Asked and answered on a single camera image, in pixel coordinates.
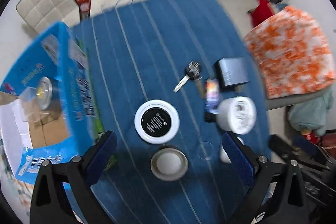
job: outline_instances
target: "small gray box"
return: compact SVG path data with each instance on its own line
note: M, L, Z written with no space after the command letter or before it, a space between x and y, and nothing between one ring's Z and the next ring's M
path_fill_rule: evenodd
M222 58L217 63L224 86L242 85L249 81L242 57Z

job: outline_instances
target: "key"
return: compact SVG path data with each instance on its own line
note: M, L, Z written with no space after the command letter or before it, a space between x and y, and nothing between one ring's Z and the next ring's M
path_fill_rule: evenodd
M201 65L198 62L191 62L186 70L186 74L189 75L189 78L195 82L199 95L202 99L205 97L205 91L203 87L203 83L201 81Z
M177 84L177 86L174 88L174 92L178 92L179 89L190 79L189 75L185 75L180 83Z

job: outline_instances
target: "teal cloth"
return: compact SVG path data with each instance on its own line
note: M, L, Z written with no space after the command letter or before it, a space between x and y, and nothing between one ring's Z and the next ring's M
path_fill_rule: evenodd
M297 131L314 130L316 136L326 132L326 120L334 102L331 87L315 99L295 104L288 112L288 121Z

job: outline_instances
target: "table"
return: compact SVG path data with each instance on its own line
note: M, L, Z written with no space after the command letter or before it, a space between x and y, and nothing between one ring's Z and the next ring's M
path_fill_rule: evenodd
M212 65L218 59L243 56L250 82L239 95L254 101L257 121L242 139L256 154L270 157L264 88L221 6L216 0L148 0L82 21L73 32L88 50L104 128L118 137L117 163L92 186L111 219L118 224L228 219L246 187L233 166L219 159L221 136L214 123L204 121L204 101L195 84L188 81L173 92L191 60L203 65L206 79L214 77ZM179 113L179 132L168 144L183 151L189 170L178 181L164 182L152 174L150 160L159 146L141 140L134 127L137 108L152 99L169 102ZM212 144L207 144L210 160L201 159L201 142Z

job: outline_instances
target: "chair backrest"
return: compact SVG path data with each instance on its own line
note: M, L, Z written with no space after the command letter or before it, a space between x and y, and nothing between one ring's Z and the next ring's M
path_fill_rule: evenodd
M37 32L56 21L63 21L71 27L80 19L75 0L20 0L16 10Z

